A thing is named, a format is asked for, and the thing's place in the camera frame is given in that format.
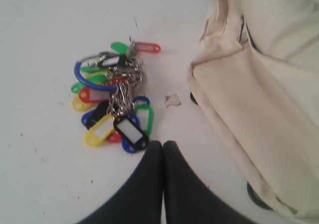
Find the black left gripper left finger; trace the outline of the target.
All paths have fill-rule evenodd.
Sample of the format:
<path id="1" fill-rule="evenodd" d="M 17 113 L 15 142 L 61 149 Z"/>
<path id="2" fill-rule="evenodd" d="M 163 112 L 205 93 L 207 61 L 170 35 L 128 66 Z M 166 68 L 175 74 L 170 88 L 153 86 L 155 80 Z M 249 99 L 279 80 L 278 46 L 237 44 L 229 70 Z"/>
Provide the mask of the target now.
<path id="1" fill-rule="evenodd" d="M 160 224 L 162 144 L 151 141 L 122 187 L 81 224 Z"/>

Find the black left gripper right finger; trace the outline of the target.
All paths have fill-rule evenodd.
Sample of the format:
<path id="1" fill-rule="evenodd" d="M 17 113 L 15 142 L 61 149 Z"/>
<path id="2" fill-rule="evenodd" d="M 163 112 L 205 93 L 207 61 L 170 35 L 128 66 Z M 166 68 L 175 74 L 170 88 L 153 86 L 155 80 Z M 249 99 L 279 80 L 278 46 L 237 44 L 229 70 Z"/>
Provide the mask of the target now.
<path id="1" fill-rule="evenodd" d="M 214 195 L 191 169 L 175 141 L 163 148 L 164 206 L 168 224 L 252 224 Z"/>

